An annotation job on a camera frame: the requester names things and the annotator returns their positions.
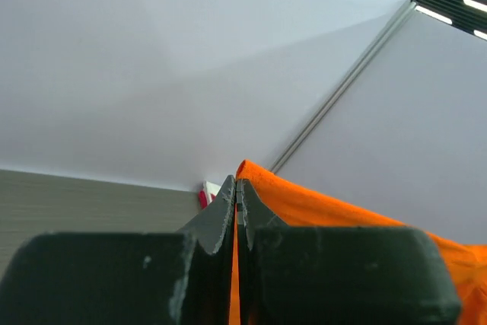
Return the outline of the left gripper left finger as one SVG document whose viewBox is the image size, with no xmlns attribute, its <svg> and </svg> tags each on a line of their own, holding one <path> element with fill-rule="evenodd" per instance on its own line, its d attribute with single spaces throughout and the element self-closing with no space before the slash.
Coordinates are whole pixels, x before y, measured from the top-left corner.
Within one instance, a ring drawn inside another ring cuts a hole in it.
<svg viewBox="0 0 487 325">
<path fill-rule="evenodd" d="M 226 324 L 236 181 L 173 233 L 56 232 L 16 251 L 3 324 Z"/>
</svg>

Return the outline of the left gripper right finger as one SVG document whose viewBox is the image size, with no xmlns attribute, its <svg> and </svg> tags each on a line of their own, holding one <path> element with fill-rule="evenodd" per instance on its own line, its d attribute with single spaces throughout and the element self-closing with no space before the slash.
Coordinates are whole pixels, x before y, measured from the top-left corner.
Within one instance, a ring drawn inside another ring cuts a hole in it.
<svg viewBox="0 0 487 325">
<path fill-rule="evenodd" d="M 395 227 L 286 224 L 236 185 L 243 324 L 455 324 L 461 302 L 434 241 Z"/>
</svg>

